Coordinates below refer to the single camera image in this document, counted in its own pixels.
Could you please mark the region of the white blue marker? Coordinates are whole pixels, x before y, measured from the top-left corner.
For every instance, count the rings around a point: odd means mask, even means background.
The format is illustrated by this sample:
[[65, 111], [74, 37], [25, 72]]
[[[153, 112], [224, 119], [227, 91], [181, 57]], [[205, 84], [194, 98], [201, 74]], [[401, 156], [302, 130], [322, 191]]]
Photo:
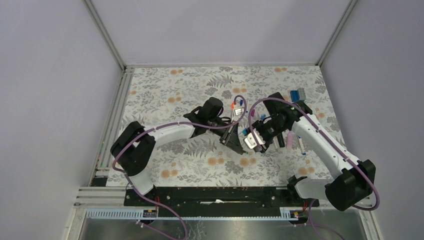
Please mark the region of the white blue marker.
[[298, 142], [299, 142], [299, 147], [300, 147], [301, 154], [303, 156], [305, 156], [306, 155], [306, 150], [305, 150], [305, 147], [304, 147], [304, 144], [303, 144], [303, 140], [302, 140], [302, 138], [300, 136], [298, 136]]

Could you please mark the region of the floral patterned table mat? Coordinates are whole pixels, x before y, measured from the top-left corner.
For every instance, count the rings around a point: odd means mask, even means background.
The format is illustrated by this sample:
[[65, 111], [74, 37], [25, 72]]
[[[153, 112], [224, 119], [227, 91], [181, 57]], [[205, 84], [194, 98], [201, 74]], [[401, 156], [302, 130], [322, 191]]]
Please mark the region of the floral patterned table mat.
[[[237, 95], [252, 104], [276, 92], [290, 100], [291, 90], [304, 88], [305, 102], [319, 122], [344, 142], [318, 66], [149, 67], [132, 69], [130, 76], [121, 129], [134, 121], [146, 127], [175, 122], [210, 97], [221, 100], [223, 115], [230, 117]], [[240, 155], [207, 131], [157, 147], [147, 170], [158, 187], [284, 186], [291, 176], [330, 179], [324, 163], [303, 144], [306, 155], [297, 139], [292, 149], [272, 144], [265, 153]]]

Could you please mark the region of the black highlighter blue cap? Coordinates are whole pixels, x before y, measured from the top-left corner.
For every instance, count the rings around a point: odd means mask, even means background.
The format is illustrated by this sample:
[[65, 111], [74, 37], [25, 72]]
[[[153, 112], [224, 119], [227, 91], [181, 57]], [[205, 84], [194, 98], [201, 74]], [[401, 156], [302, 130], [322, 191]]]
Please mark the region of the black highlighter blue cap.
[[279, 133], [276, 137], [277, 137], [278, 146], [280, 148], [284, 148], [285, 147], [285, 141], [284, 141], [283, 134]]

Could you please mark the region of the blue box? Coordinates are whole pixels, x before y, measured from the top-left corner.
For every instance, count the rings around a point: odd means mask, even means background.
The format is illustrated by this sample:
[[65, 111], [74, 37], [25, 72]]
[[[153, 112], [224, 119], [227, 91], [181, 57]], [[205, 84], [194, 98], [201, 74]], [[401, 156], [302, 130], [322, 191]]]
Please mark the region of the blue box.
[[291, 90], [290, 91], [290, 98], [291, 101], [297, 102], [297, 101], [305, 101], [306, 100], [306, 93], [304, 88], [298, 88], [297, 90]]

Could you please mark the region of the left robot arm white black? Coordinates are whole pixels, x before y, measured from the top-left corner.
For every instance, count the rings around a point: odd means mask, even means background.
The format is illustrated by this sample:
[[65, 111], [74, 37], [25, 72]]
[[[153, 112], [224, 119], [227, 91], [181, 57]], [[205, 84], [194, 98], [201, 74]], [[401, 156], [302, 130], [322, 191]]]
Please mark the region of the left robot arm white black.
[[148, 206], [155, 200], [154, 184], [147, 165], [156, 147], [191, 139], [210, 130], [219, 136], [222, 145], [240, 155], [245, 153], [238, 135], [238, 122], [220, 116], [223, 106], [221, 100], [210, 97], [202, 106], [183, 115], [178, 122], [147, 129], [138, 121], [133, 121], [119, 135], [110, 148], [114, 158], [112, 168], [120, 165], [120, 172], [124, 173], [142, 205]]

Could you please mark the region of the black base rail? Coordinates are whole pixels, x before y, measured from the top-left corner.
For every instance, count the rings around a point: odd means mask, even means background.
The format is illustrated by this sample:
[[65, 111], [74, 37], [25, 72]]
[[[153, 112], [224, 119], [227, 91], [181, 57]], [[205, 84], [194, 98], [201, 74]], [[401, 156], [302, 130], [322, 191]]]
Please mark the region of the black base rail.
[[134, 189], [124, 195], [126, 207], [151, 207], [159, 217], [282, 218], [304, 213], [318, 200], [301, 198], [287, 187], [154, 187], [143, 196]]

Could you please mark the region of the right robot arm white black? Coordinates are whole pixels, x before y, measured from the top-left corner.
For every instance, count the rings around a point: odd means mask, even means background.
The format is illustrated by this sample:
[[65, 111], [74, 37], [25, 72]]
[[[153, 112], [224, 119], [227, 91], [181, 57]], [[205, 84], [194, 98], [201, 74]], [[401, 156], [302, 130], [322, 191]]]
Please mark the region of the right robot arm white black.
[[374, 211], [381, 198], [374, 185], [376, 166], [371, 160], [360, 160], [335, 140], [318, 121], [313, 111], [302, 101], [286, 101], [277, 92], [251, 105], [251, 110], [263, 103], [270, 117], [266, 122], [252, 122], [248, 116], [250, 130], [246, 140], [253, 141], [251, 149], [267, 150], [266, 143], [276, 135], [289, 130], [300, 137], [320, 158], [329, 170], [332, 181], [300, 177], [293, 180], [287, 191], [287, 201], [293, 206], [306, 199], [325, 200], [339, 211], [350, 207]]

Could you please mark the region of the white grey marker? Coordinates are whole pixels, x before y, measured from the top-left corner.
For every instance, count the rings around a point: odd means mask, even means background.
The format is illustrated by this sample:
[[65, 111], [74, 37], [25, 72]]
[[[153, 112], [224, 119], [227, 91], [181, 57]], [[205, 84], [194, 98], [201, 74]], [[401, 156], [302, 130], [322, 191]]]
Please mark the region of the white grey marker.
[[279, 148], [279, 144], [278, 144], [278, 141], [276, 139], [273, 139], [273, 145], [275, 146], [276, 149]]

